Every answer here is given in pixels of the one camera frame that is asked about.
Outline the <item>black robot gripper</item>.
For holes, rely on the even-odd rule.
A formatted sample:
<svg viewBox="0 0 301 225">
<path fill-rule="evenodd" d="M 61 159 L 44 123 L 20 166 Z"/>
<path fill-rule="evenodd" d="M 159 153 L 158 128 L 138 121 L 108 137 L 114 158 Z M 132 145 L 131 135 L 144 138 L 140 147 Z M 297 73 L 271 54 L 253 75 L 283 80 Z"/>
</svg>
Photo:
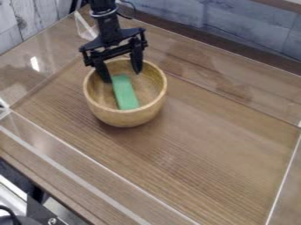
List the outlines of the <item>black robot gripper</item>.
<svg viewBox="0 0 301 225">
<path fill-rule="evenodd" d="M 119 7 L 115 0 L 88 0 L 91 17 L 99 30 L 98 37 L 80 46 L 83 62 L 95 67 L 96 73 L 106 83 L 111 83 L 111 75 L 104 61 L 128 54 L 131 66 L 136 74 L 142 71 L 143 50 L 148 46 L 142 27 L 122 29 L 119 23 Z"/>
</svg>

